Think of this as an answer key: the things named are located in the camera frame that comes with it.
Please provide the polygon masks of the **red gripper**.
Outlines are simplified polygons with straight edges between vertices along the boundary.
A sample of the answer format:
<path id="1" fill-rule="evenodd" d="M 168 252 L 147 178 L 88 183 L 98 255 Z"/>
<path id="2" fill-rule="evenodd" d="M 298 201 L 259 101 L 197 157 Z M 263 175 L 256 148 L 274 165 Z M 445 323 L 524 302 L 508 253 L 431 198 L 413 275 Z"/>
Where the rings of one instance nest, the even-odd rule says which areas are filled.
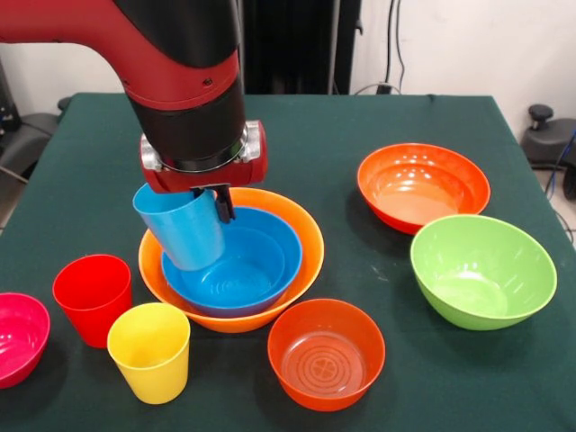
<path id="1" fill-rule="evenodd" d="M 215 204 L 221 222 L 236 219 L 230 186 L 262 182 L 268 168 L 266 132 L 261 121 L 246 121 L 240 137 L 240 151 L 227 164 L 204 172 L 178 171 L 164 164 L 147 137 L 142 135 L 142 171 L 146 181 L 157 193 L 182 193 L 190 189 L 193 198 L 214 187 Z"/>

